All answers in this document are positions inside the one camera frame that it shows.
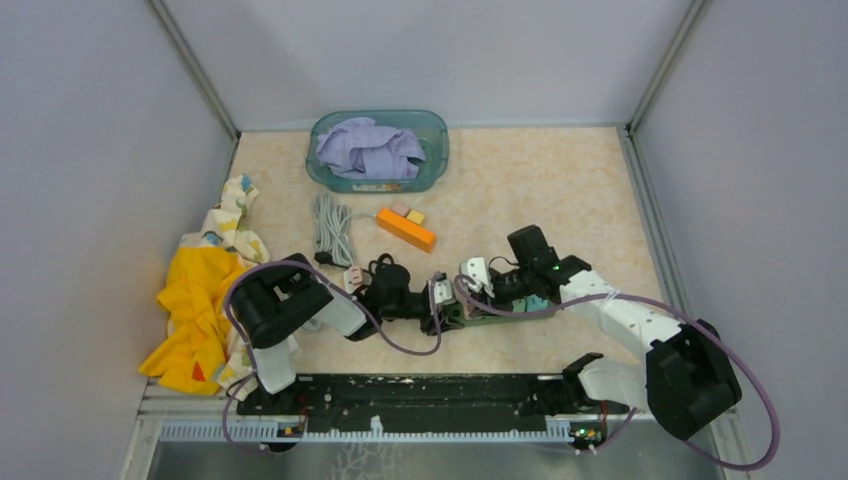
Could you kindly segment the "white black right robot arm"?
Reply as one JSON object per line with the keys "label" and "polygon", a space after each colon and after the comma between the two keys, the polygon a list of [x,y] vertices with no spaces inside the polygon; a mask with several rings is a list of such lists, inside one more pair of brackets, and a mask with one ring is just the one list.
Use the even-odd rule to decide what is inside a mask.
{"label": "white black right robot arm", "polygon": [[558,256],[536,225],[513,232],[508,242],[516,265],[507,272],[490,269],[482,257],[462,264],[470,292],[497,306],[530,295],[550,305],[565,303],[640,361],[586,354],[573,362],[563,385],[569,408],[588,412],[607,400],[647,410],[667,433],[688,440],[741,400],[738,379],[709,323],[688,324],[627,299],[588,262]]}

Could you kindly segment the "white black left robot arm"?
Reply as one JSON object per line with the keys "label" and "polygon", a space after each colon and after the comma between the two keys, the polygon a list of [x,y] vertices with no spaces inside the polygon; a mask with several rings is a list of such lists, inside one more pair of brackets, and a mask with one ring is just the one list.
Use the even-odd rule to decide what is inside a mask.
{"label": "white black left robot arm", "polygon": [[300,399],[291,363],[295,334],[308,324],[329,327],[351,341],[383,331],[387,321],[416,320],[435,338],[452,329],[456,304],[450,280],[436,273],[419,292],[410,272],[389,254],[368,267],[351,267],[338,286],[302,254],[248,270],[234,281],[222,310],[246,345],[248,364],[264,405],[277,414]]}

